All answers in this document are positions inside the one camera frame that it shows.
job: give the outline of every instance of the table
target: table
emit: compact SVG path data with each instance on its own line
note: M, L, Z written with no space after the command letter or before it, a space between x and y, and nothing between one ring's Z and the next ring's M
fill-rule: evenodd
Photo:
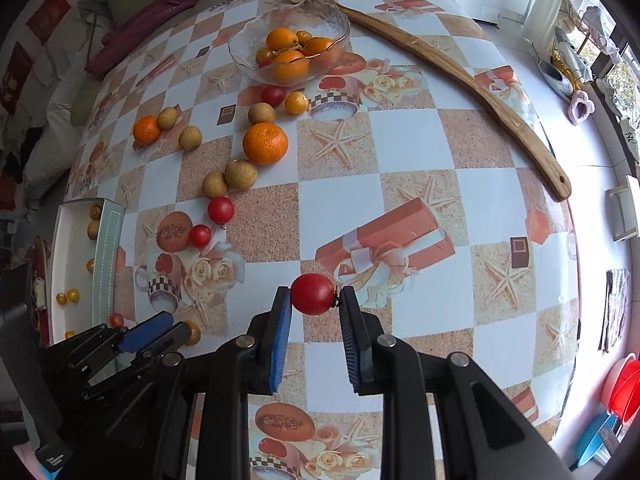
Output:
M454 0L339 1L446 52L544 139L513 70ZM117 272L114 308L130 326L162 308L196 322L203 336L183 349L191 356L244 333L254 314L270 308L278 285L301 272L322 272L353 283L385 330L417 350L473 356L550 439L576 351L568 205L551 199L531 161L478 103L380 38L353 27L352 52L305 87L310 112L294 118L278 111L289 151L260 169L253 189L229 194L236 216L226 230L215 229L210 247L169 253L156 243L170 213L210 224L200 183L242 156L246 113L260 92L241 76L226 43L248 20L286 5L225 2L149 41L106 77L66 198L101 196L126 207L120 241L126 266ZM134 122L175 105L178 124L135 149ZM204 135L191 153L177 145L187 124ZM369 248L369 261L356 264L352 256L363 240L354 230L408 205L431 222L427 234L415 233L407 246L390 234L386 247ZM346 248L337 260L323 256L334 240ZM391 257L398 251L400 261ZM353 394L335 311L294 312L277 396L250 399L255 463L269 456L258 448L266 436L254 415L274 402L299 407L316 428L312 439L284 443L280 465L293 477L375 476L382 399Z

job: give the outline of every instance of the red bowl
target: red bowl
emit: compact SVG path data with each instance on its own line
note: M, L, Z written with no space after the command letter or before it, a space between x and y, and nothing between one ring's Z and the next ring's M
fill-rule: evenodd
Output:
M628 422L640 408L640 361L626 362L620 377L613 387L607 409L624 423Z

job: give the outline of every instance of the red blanket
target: red blanket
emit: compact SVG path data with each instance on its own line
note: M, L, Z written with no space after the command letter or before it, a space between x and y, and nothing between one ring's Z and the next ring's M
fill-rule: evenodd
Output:
M176 14L193 7L199 0L156 0L129 18L121 27L102 38L102 49L86 66L88 72L103 79L144 39Z

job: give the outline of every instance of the orange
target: orange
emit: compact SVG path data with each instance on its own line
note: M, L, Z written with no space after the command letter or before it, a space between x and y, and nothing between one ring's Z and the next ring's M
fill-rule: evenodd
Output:
M298 37L298 43L302 46L305 46L305 43L313 37L311 32L307 32L306 30L297 31L296 36Z
M271 74L279 83L293 83L309 72L309 60L297 50L287 50L273 60Z
M289 149L289 139L283 129L271 123L258 123L242 138L247 158L256 166L270 166L278 162Z
M294 46L297 42L298 37L296 33L284 27L274 28L266 39L267 46L276 52L283 48Z
M284 99L284 109L292 115L300 115L309 110L309 99L302 92L291 92Z
M133 126L133 138L142 145L151 144L160 136L158 120L153 115L138 119Z
M263 61L266 61L267 59L273 59L274 57L275 54L273 53L273 50L264 46L262 48L259 48L258 52L255 53L255 62L260 64Z
M324 52L332 46L332 44L334 44L334 40L330 40L329 38L311 38L303 47L302 54L305 56L314 56L315 54Z

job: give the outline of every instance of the white tray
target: white tray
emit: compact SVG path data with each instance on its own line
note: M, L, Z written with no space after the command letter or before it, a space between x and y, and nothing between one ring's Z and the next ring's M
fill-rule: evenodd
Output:
M89 208L102 208L96 240L89 240L86 228L91 221ZM65 332L76 334L100 323L108 323L113 309L113 281L118 242L124 208L104 198L83 198L65 202L58 208L56 229L51 249L49 293L49 333L52 344L65 338ZM86 263L94 258L94 273ZM60 305L56 296L76 288L78 304L67 301Z

